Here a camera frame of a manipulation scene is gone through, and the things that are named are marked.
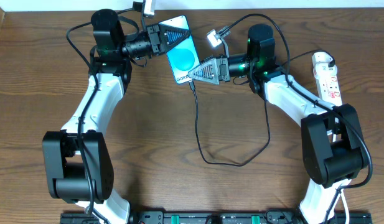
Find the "blue Samsung Galaxy smartphone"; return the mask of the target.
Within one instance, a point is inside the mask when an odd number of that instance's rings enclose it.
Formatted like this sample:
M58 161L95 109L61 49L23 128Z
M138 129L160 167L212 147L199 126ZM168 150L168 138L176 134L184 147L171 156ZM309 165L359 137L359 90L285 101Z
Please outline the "blue Samsung Galaxy smartphone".
M189 23L184 15L162 21L159 24L190 30ZM188 39L168 51L166 56L172 70L174 80L178 85L192 80L187 76L187 74L193 68L200 65L200 60L191 35Z

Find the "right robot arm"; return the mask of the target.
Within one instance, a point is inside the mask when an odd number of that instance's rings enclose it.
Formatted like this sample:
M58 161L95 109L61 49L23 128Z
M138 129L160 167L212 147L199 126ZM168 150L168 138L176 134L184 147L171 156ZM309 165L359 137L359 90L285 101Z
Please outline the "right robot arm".
M301 129L302 159L310 181L299 210L306 223L329 223L344 191L362 169L373 162L357 112L344 104L337 88L337 67L331 54L316 50L312 55L318 94L295 81L289 64L279 65L274 54L276 24L249 28L245 54L207 58L193 68L193 80L219 84L233 77L246 77L254 94L265 104L283 110Z

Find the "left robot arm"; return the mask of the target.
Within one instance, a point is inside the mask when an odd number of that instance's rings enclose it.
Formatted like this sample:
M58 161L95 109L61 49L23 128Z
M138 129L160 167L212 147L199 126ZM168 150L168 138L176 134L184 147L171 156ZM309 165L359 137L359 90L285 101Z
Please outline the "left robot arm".
M197 61L185 16L157 24L136 23L122 12L96 11L90 21L96 44L88 57L88 88L73 116L42 140L49 194L78 205L84 214L63 214L62 223L129 223L131 206L113 188L114 168L105 133L124 97L133 65L153 55Z

